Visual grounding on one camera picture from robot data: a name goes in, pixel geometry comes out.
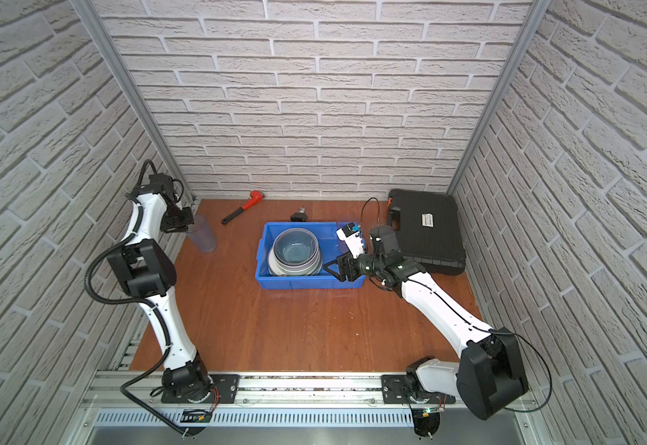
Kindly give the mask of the frosted tall plastic tumbler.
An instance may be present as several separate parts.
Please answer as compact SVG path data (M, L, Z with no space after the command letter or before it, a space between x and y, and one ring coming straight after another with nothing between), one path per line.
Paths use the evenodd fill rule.
M194 222L188 227L186 235L203 253L210 253L217 247L215 235L203 215L194 216Z

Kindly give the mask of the clear glass cup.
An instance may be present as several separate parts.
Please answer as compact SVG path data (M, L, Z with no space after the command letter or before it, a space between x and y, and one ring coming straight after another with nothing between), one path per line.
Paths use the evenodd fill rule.
M357 259L365 252L364 240L361 236L360 226L355 222L350 222L336 231L338 239L345 243L349 253L354 259Z

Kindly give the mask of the dark blue ceramic bowl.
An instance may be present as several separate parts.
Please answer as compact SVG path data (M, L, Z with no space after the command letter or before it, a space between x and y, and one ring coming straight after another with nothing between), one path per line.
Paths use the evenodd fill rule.
M281 233L273 243L275 259L286 266L303 266L314 263L320 256L317 237L299 227Z

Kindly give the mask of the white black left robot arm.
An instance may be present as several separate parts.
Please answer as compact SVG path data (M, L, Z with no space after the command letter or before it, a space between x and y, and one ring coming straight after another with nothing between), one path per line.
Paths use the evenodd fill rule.
M179 208L156 192L130 200L127 233L106 260L123 293L143 309L155 332L163 359L163 396L200 402L208 397L211 381L177 308L175 266L156 241L166 211Z

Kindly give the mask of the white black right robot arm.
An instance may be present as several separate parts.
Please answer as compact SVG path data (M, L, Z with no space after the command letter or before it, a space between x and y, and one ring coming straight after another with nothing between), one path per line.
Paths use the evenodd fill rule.
M427 358L409 368L416 400L434 394L452 396L462 400L477 418L486 420L529 390L516 336L466 311L416 261L398 252L358 256L347 252L323 269L341 282L361 276L377 279L383 289L425 315L453 347L458 365Z

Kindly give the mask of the right robot arm base plate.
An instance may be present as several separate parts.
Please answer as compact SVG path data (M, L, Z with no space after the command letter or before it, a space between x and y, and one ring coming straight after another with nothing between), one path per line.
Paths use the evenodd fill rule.
M383 375L381 387L384 404L455 404L455 396L429 392L422 388L416 377L406 375Z

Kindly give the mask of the left robot arm base plate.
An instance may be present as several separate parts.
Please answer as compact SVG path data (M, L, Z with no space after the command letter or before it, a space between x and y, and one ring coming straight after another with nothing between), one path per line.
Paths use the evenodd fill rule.
M233 404L238 391L240 375L237 374L214 374L206 378L205 384L195 384L194 387L173 390L164 389L160 395L163 403L191 403L208 404L215 403L219 397L218 404Z

